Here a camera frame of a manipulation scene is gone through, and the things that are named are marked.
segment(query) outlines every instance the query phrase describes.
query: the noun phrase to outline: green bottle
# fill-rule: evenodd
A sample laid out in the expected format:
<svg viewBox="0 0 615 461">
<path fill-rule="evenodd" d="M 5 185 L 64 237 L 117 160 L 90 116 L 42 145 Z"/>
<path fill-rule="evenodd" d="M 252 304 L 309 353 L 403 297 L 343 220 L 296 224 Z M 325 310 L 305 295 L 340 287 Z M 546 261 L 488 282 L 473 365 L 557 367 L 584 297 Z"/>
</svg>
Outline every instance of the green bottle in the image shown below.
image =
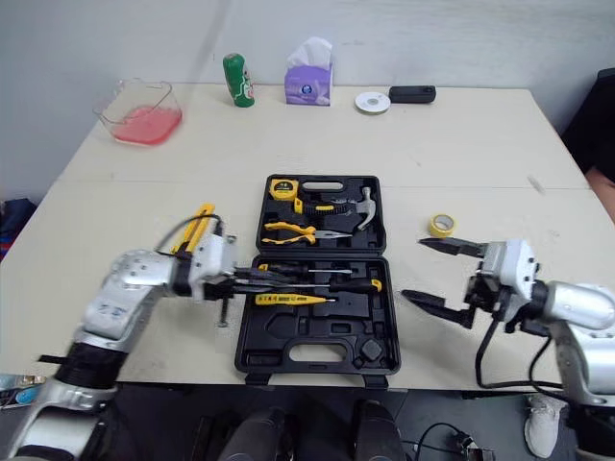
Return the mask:
<svg viewBox="0 0 615 461">
<path fill-rule="evenodd" d="M 246 60 L 237 53 L 230 53 L 224 57 L 222 65 L 234 104 L 239 108 L 249 108 L 254 103 L 254 90 Z"/>
</svg>

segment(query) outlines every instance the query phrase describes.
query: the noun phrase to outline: tool case latch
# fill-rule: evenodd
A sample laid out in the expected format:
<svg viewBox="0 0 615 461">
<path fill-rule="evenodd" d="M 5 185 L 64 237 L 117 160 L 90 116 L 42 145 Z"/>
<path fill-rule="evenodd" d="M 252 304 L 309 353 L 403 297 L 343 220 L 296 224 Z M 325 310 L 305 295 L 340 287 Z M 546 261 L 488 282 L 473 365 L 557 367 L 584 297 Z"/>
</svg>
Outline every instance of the tool case latch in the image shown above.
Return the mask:
<svg viewBox="0 0 615 461">
<path fill-rule="evenodd" d="M 249 373 L 246 376 L 246 384 L 248 386 L 266 386 L 271 379 L 270 373 Z"/>
<path fill-rule="evenodd" d="M 388 380 L 384 375 L 363 375 L 366 389 L 388 389 Z"/>
</svg>

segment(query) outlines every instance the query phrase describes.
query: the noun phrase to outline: pink liquid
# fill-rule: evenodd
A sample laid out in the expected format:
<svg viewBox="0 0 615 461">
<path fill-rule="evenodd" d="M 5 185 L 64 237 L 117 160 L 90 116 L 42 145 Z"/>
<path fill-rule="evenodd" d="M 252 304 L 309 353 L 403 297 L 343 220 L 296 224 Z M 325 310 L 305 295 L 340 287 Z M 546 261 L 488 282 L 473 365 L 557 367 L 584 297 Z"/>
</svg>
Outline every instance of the pink liquid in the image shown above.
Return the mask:
<svg viewBox="0 0 615 461">
<path fill-rule="evenodd" d="M 181 121 L 179 109 L 143 106 L 133 109 L 112 133 L 120 141 L 155 145 L 164 142 Z"/>
</svg>

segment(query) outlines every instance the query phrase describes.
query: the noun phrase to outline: purple tissue box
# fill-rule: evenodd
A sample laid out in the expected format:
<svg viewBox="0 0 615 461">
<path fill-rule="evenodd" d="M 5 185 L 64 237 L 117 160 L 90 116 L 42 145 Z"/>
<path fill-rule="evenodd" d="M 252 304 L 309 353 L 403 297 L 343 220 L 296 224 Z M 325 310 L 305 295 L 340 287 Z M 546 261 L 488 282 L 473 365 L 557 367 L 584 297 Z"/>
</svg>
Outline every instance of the purple tissue box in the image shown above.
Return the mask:
<svg viewBox="0 0 615 461">
<path fill-rule="evenodd" d="M 286 71 L 284 92 L 287 104 L 330 106 L 333 65 L 329 70 L 300 65 Z"/>
</svg>

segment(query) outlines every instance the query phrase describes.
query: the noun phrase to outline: white shoe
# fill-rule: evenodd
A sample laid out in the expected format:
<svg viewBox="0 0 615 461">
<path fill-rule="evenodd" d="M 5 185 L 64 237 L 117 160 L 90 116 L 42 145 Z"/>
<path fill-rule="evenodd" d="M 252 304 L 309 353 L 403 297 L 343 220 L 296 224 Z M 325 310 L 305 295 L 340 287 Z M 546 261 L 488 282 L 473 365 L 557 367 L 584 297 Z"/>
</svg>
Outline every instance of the white shoe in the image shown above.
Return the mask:
<svg viewBox="0 0 615 461">
<path fill-rule="evenodd" d="M 529 451 L 539 458 L 548 458 L 554 452 L 559 431 L 559 412 L 566 402 L 533 394 L 528 397 L 529 416 L 524 432 Z"/>
</svg>

